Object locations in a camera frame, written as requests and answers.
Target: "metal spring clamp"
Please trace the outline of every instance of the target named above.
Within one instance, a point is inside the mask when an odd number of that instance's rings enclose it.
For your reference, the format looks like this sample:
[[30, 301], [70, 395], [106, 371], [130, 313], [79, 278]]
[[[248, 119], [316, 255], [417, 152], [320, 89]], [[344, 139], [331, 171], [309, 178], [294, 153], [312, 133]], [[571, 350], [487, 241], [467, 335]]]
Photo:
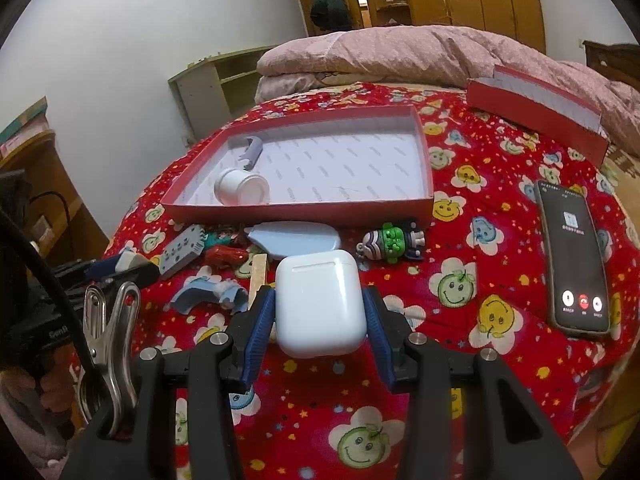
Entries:
[[118, 433], [138, 403], [131, 379], [130, 349], [139, 311], [140, 290], [133, 282], [120, 285], [112, 308], [99, 286], [88, 286], [84, 294], [82, 331], [95, 373], [81, 371], [78, 406], [88, 424], [101, 404], [111, 399], [113, 419], [108, 438]]

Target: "hanging clothes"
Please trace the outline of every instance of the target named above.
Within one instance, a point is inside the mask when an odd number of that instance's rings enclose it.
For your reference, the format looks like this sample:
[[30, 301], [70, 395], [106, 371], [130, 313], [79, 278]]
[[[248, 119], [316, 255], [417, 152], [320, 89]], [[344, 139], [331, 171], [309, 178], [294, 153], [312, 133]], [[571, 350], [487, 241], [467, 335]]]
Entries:
[[322, 30], [351, 30], [351, 15], [344, 0], [313, 0], [311, 21]]

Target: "white cup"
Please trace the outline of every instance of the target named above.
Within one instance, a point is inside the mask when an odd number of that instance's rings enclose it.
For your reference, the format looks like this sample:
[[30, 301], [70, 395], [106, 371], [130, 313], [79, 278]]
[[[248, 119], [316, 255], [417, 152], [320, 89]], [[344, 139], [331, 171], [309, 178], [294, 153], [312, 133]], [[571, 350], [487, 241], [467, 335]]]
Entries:
[[258, 174], [238, 168], [227, 168], [213, 186], [223, 205], [260, 205], [269, 203], [269, 183]]

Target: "white earbud case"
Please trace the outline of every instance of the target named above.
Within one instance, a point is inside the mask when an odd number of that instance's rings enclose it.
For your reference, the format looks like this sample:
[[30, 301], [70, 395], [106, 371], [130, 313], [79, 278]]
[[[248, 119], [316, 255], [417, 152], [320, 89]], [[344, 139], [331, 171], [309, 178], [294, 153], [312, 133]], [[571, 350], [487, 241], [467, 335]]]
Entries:
[[353, 256], [338, 250], [284, 258], [276, 270], [276, 329], [291, 357], [357, 350], [367, 319]]

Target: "wooden stick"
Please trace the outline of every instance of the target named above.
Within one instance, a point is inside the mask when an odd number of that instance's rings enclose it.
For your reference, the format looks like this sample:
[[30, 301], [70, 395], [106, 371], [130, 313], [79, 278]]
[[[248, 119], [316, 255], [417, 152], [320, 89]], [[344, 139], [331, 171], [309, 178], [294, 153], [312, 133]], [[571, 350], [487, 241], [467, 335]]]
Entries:
[[249, 308], [254, 304], [254, 299], [261, 286], [267, 283], [267, 270], [269, 260], [266, 254], [254, 254], [251, 260], [251, 281], [249, 282]]

